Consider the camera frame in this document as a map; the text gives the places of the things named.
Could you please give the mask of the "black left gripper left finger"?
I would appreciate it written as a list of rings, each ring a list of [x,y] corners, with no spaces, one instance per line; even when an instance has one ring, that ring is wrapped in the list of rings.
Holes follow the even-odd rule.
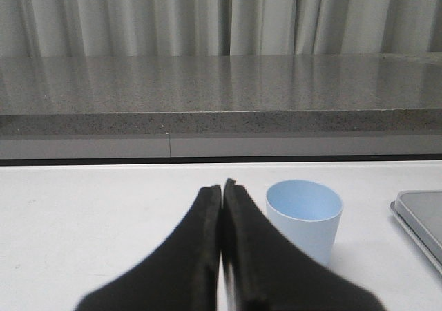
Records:
[[[220,186],[203,187],[184,218],[141,263],[86,295],[78,310],[216,310]]]

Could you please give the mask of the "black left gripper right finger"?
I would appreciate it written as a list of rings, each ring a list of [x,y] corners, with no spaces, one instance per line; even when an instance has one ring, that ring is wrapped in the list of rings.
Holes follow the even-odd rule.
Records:
[[[383,310],[370,291],[290,243],[247,190],[228,179],[222,202],[228,310]]]

